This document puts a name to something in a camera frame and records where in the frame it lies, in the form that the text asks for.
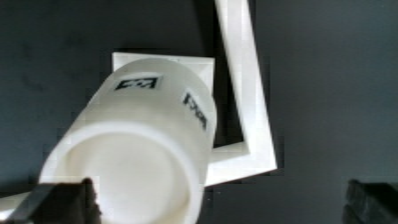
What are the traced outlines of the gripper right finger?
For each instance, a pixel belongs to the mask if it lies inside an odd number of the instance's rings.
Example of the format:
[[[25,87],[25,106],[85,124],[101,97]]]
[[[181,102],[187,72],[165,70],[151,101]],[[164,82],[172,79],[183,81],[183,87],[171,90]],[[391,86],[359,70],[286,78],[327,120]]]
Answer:
[[[343,224],[398,224],[398,189],[387,183],[348,182]]]

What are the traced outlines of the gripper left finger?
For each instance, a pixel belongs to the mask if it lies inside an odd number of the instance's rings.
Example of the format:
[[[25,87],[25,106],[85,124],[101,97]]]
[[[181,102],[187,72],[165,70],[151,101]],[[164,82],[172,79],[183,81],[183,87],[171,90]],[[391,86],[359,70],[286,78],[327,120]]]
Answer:
[[[101,224],[92,180],[39,184],[5,224]]]

